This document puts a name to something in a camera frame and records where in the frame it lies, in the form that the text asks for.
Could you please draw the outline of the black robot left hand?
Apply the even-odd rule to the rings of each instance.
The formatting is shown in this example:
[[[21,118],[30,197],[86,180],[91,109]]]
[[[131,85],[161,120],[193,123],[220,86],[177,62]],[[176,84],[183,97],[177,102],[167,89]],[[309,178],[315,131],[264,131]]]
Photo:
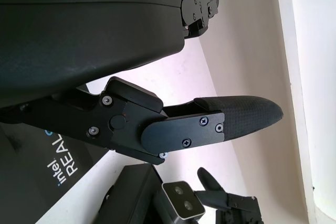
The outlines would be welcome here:
[[[254,96],[164,106],[114,76],[180,52],[219,0],[1,0],[1,121],[24,123],[159,165],[165,154],[280,121]]]

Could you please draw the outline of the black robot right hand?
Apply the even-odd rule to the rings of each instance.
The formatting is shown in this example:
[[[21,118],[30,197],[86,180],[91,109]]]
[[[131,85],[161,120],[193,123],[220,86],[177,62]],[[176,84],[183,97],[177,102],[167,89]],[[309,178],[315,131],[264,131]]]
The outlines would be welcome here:
[[[202,205],[216,210],[216,223],[259,224],[263,223],[256,197],[245,197],[226,192],[218,181],[204,168],[197,170],[204,190],[195,195]]]

